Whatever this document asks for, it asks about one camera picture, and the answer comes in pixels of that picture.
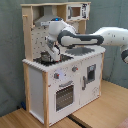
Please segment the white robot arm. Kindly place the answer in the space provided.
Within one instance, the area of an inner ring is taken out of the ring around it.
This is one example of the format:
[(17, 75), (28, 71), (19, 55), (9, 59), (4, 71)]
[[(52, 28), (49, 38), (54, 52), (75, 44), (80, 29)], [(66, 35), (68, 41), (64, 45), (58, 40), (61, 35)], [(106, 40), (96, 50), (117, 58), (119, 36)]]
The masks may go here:
[(62, 18), (53, 18), (49, 24), (47, 43), (58, 42), (62, 47), (75, 45), (111, 45), (119, 46), (121, 58), (128, 63), (128, 29), (102, 27), (93, 34), (77, 34), (76, 29)]

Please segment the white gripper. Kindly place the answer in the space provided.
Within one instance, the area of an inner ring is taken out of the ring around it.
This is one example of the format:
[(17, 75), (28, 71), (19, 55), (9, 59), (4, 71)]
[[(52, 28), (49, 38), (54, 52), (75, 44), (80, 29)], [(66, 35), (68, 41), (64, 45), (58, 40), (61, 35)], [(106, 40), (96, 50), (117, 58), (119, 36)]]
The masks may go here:
[(50, 39), (47, 39), (47, 52), (50, 54), (51, 58), (54, 61), (60, 60), (60, 49), (57, 45), (55, 45), (54, 41), (51, 41)]

